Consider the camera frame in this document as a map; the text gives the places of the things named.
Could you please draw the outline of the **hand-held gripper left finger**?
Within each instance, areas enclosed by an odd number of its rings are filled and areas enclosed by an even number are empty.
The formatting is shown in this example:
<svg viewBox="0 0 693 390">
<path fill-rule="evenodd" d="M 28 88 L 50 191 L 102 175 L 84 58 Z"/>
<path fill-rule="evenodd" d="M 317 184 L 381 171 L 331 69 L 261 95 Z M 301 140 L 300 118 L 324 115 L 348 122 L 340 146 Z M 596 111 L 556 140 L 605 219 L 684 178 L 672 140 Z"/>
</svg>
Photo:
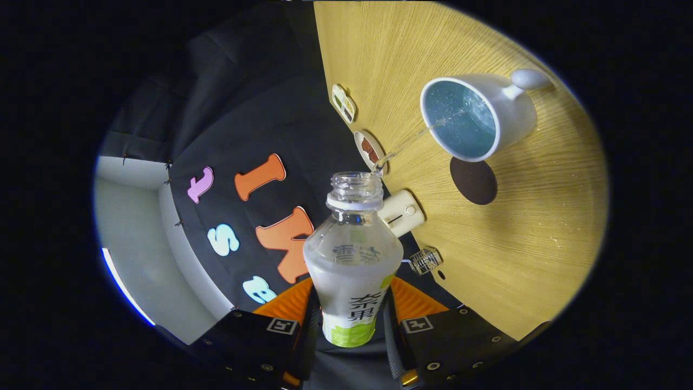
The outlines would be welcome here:
<svg viewBox="0 0 693 390">
<path fill-rule="evenodd" d="M 320 311 L 312 279 L 255 311 L 233 309 L 189 346 L 227 389 L 300 389 L 315 360 Z"/>
</svg>

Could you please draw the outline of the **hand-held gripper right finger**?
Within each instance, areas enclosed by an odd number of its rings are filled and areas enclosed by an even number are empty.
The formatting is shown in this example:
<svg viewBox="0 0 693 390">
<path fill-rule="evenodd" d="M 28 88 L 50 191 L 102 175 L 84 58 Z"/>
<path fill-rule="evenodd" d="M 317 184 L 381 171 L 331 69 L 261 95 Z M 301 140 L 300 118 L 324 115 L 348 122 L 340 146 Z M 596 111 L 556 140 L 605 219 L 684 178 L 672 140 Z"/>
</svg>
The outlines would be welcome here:
<svg viewBox="0 0 693 390">
<path fill-rule="evenodd" d="M 446 308 L 399 277 L 384 298 L 384 338 L 392 376 L 402 388 L 452 388 L 518 347 L 466 306 Z"/>
</svg>

